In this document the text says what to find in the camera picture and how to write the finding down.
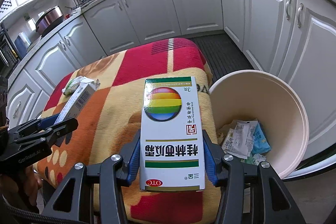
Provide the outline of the left human hand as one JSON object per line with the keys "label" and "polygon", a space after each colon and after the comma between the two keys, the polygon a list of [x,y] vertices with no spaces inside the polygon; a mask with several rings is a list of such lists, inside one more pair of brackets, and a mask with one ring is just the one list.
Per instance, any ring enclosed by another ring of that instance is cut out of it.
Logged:
{"label": "left human hand", "polygon": [[1,173],[1,207],[10,205],[17,209],[39,213],[38,191],[42,187],[41,176],[32,165],[12,174]]}

